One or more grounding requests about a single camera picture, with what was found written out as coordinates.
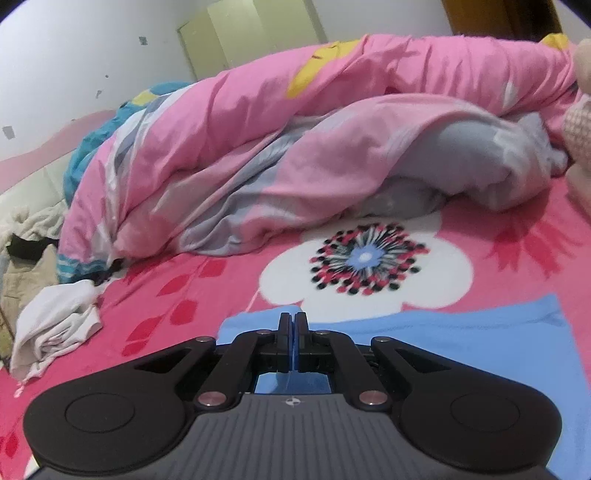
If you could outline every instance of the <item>blue blanket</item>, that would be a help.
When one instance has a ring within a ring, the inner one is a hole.
[[[276,329],[286,306],[242,313],[222,324],[218,343],[231,342],[248,330]],[[570,326],[555,296],[482,312],[445,314],[410,311],[374,319],[310,324],[311,329],[337,330],[368,345],[385,335],[457,362],[529,385],[558,407],[562,434],[548,463],[561,480],[591,478],[591,393]],[[267,374],[258,393],[328,393],[324,375]]]

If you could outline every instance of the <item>logo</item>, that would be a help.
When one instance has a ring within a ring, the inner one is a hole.
[[[285,404],[289,405],[291,408],[297,407],[300,403],[301,400],[297,397],[291,397],[285,401]]]

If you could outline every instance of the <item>black fabric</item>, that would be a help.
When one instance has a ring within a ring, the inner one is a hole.
[[[113,260],[112,265],[109,267],[109,269],[107,271],[91,272],[91,273],[88,273],[88,274],[82,276],[80,279],[81,280],[92,280],[92,282],[95,284],[95,286],[98,287],[103,282],[106,282],[107,280],[109,280],[111,278],[111,275],[113,275],[113,273],[116,273],[119,270],[121,270],[122,267],[123,267],[123,259],[118,258],[116,260]]]
[[[57,247],[59,242],[58,239],[49,237],[44,237],[41,240],[24,240],[13,233],[10,245],[6,247],[6,250],[11,257],[38,262],[49,245]]]

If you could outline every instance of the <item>folded white towel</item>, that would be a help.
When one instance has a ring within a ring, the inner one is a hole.
[[[22,382],[40,377],[56,357],[100,330],[99,295],[90,280],[41,290],[18,317],[10,374]]]

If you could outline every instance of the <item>white wall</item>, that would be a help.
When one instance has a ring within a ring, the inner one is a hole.
[[[591,38],[591,28],[589,28],[579,17],[577,17],[570,8],[565,6],[560,0],[555,0],[556,13],[562,25],[562,31],[573,43],[579,43],[584,38]]]
[[[451,35],[440,0],[312,0],[330,41],[366,33]]]
[[[33,150],[72,119],[117,108],[156,83],[193,81],[177,29],[196,4],[28,0],[21,5],[0,24],[0,160]],[[146,46],[139,36],[146,37]],[[7,125],[14,130],[12,140],[1,131]]]

